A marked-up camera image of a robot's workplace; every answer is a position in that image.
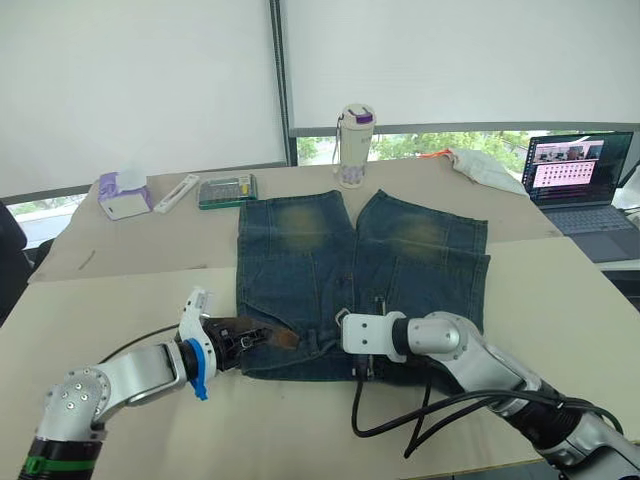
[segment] robotic arm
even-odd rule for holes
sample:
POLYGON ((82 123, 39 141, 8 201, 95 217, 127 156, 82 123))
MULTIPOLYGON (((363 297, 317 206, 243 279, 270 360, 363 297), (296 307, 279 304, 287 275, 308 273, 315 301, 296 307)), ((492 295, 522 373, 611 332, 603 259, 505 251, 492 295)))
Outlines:
MULTIPOLYGON (((487 344, 469 320, 446 312, 407 319, 350 314, 342 320, 342 346, 352 354, 386 355, 404 363, 424 355, 442 363, 467 392, 484 389, 563 397, 516 359, 487 344)), ((640 449, 591 412, 521 398, 489 407, 520 431, 565 478, 640 480, 640 449)))
MULTIPOLYGON (((210 295, 195 289, 183 309, 176 341, 143 347, 115 360, 73 370, 47 394, 20 479, 91 478, 106 438, 105 423, 125 406, 143 405, 190 382, 207 398, 206 382, 237 366, 258 344, 295 348, 298 337, 246 317, 213 319, 210 295)), ((402 313, 349 314, 342 346, 354 355, 387 355, 394 362, 425 355, 441 362, 468 392, 482 389, 540 392, 563 398, 517 360, 488 345, 475 326, 436 312, 407 319, 402 313)), ((640 480, 640 450, 593 413, 522 398, 501 398, 490 409, 531 441, 566 478, 640 480)))
POLYGON ((207 399, 206 382, 237 366, 240 354, 266 343, 295 348, 286 329, 246 317, 211 318, 211 295, 194 289, 182 312, 178 341, 138 348, 114 360, 73 370, 46 397, 45 413, 20 479, 91 478, 107 432, 125 406, 144 405, 191 382, 207 399))

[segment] table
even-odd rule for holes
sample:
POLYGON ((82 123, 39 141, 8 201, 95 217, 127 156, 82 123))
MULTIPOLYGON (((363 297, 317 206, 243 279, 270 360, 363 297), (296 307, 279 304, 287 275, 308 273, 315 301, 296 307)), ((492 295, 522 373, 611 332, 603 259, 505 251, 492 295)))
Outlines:
MULTIPOLYGON (((367 169, 364 185, 356 190, 341 189, 329 165, 251 173, 257 177, 260 198, 341 190, 354 222, 365 203, 383 188, 408 202, 489 220, 489 243, 561 236, 527 197, 478 185, 453 170, 445 157, 380 161, 367 169)), ((237 173, 199 175, 225 178, 237 173)), ((149 177, 154 201, 184 176, 149 177)), ((151 213, 113 222, 98 205, 97 190, 94 184, 31 282, 235 266, 237 208, 200 211, 194 189, 166 215, 151 213)))
MULTIPOLYGON (((640 314, 568 238, 489 245, 485 326, 566 394, 611 410, 640 439, 640 314)), ((174 323, 194 285, 215 292, 215 313, 234 313, 233 267, 31 284, 0 331, 0 479, 13 479, 37 425, 43 395, 65 371, 91 364, 130 338, 174 323)), ((354 384, 268 382, 233 372, 122 411, 94 478, 412 478, 537 458, 488 411, 441 431, 405 461, 412 426, 371 439, 350 429, 354 384)), ((371 426, 420 404, 419 388, 367 385, 361 423, 371 426)))

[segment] laptop screen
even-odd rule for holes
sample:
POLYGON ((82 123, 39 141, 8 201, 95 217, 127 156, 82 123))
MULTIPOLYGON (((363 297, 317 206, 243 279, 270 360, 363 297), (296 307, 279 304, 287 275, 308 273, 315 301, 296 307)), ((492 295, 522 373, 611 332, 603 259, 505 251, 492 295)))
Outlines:
POLYGON ((539 206, 611 203, 632 133, 533 137, 522 184, 539 206))

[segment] white bottle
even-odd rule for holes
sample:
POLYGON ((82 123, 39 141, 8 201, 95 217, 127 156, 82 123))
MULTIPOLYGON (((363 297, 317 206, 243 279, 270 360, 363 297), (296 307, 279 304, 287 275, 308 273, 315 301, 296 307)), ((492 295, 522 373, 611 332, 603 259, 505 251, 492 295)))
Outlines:
POLYGON ((376 114, 369 105, 352 103, 338 120, 340 165, 338 182, 345 188, 358 188, 364 180, 376 114))

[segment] belt loop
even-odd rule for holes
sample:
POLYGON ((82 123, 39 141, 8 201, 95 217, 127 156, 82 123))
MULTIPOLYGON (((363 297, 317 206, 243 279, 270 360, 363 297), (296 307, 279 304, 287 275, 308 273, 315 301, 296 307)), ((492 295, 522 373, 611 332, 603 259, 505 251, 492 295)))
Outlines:
POLYGON ((320 346, 318 345, 318 334, 315 330, 307 330, 307 344, 309 345, 309 353, 311 355, 317 355, 320 353, 320 346))

